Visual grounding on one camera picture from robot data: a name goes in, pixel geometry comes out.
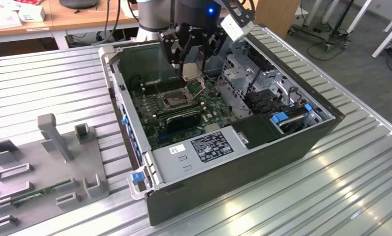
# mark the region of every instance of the aluminum table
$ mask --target aluminum table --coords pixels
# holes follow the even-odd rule
[[[129,194],[97,49],[0,58],[0,139],[40,139],[32,124],[48,112],[61,133],[66,124],[96,126],[110,192],[14,236],[392,235],[392,125],[268,29],[252,34],[346,118],[301,160],[154,227]]]

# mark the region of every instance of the white label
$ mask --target white label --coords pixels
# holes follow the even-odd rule
[[[170,154],[176,154],[176,153],[180,153],[182,151],[185,151],[185,148],[184,148],[184,145],[182,144],[180,144],[178,146],[174,146],[174,147],[170,147],[169,148]]]
[[[26,32],[49,30],[49,27],[26,29]]]

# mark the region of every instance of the green circuit board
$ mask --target green circuit board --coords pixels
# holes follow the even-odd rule
[[[168,90],[168,86],[158,85],[154,93],[145,94],[146,90],[141,87],[130,93],[152,149],[196,137],[236,121],[228,104],[217,94],[214,81],[192,80],[182,87],[170,88]],[[166,123],[185,114],[200,115],[200,122],[190,128],[169,132]]]

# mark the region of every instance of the blue latch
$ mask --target blue latch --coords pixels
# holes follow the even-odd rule
[[[310,106],[309,104],[305,104],[304,108],[305,108],[305,110],[306,110],[308,112],[310,112],[310,111],[313,110],[313,108],[312,108],[312,106]]]
[[[285,114],[285,112],[278,112],[272,116],[272,120],[274,121],[274,123],[278,123],[284,120],[289,119],[288,115]]]
[[[128,117],[125,116],[125,114],[122,115],[122,118],[121,118],[121,124],[125,125],[129,123],[129,120],[128,120]]]
[[[145,174],[144,172],[137,172],[137,173],[133,173],[130,177],[132,177],[132,183],[137,183],[138,181],[142,181],[145,179]]]

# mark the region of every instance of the floor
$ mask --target floor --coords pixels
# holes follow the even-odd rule
[[[309,10],[314,0],[302,0],[302,8]],[[324,0],[317,16],[322,14],[329,0]],[[334,26],[337,17],[342,12],[344,3],[338,3],[333,16],[329,20]],[[350,22],[358,12],[352,8],[342,24],[342,29],[349,27]],[[334,80],[362,100],[368,106],[392,123],[392,72],[386,66],[386,53],[372,58],[370,54],[386,37],[382,29],[388,22],[372,14],[365,14],[349,39],[352,43],[345,51],[330,61],[318,61],[306,54],[308,47],[320,42],[301,32],[294,36],[286,36],[286,42],[305,55],[305,57],[334,78]],[[334,48],[330,52],[321,47],[310,49],[310,53],[318,58],[329,58],[340,51]]]

